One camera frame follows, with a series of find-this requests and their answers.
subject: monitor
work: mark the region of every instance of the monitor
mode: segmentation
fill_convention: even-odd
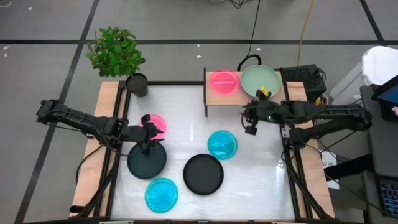
[[[398,106],[398,75],[377,88],[372,100],[389,106]]]

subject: green leaves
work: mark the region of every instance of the green leaves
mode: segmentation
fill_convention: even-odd
[[[114,51],[115,51],[116,53],[119,53],[119,54],[122,52],[122,48],[120,47],[119,44],[116,45],[116,46],[114,46]]]
[[[116,58],[112,58],[112,59],[111,59],[111,63],[110,63],[110,64],[111,64],[112,66],[115,66],[115,65],[117,65],[118,63],[119,63],[119,60],[118,60],[118,59],[116,59]]]
[[[120,73],[119,65],[116,65],[115,67],[113,67],[113,73],[114,73],[115,75],[119,75],[119,73]]]
[[[137,65],[140,65],[140,64],[143,64],[143,63],[145,63],[145,59],[144,59],[144,58],[139,58],[139,59],[136,61],[136,64],[137,64]]]
[[[136,45],[130,44],[129,48],[127,49],[127,53],[132,53],[135,50],[136,50]]]
[[[127,47],[130,43],[126,40],[120,43],[120,47]]]
[[[91,44],[89,42],[87,42],[87,47],[88,47],[89,51],[91,51],[91,52],[94,51],[93,47],[91,46]]]
[[[146,62],[141,51],[136,49],[136,36],[127,29],[118,27],[100,28],[99,35],[94,31],[95,41],[87,43],[86,57],[94,69],[99,69],[101,77],[131,75],[140,70]]]

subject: yellow cable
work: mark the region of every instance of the yellow cable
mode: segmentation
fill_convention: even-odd
[[[303,36],[304,36],[304,32],[305,32],[305,27],[307,26],[307,22],[308,22],[308,20],[309,20],[309,18],[310,18],[310,15],[311,15],[312,6],[313,6],[313,3],[314,3],[314,2],[315,2],[315,0],[311,0],[311,5],[310,5],[310,8],[308,9],[307,17],[305,18],[303,30],[301,30],[300,43],[299,43],[299,45],[298,45],[298,60],[297,60],[297,66],[300,65],[300,60],[301,60],[301,46],[302,46],[302,42],[303,42]]]

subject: black plate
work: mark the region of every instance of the black plate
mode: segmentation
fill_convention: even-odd
[[[131,148],[127,157],[127,166],[132,175],[140,179],[150,179],[159,174],[166,165],[166,150],[161,144],[149,148],[149,155],[145,156],[138,145]]]
[[[193,193],[209,195],[223,183],[224,170],[218,159],[209,154],[198,154],[185,164],[183,177],[185,185]]]

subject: pink plate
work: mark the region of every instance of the pink plate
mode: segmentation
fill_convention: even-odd
[[[210,87],[221,95],[232,94],[239,87],[238,75],[227,69],[215,71],[210,76]]]
[[[159,115],[150,115],[150,122],[152,122],[157,129],[163,131],[163,133],[157,134],[155,137],[152,137],[152,139],[163,139],[165,134],[166,134],[166,122],[164,119],[159,116]]]

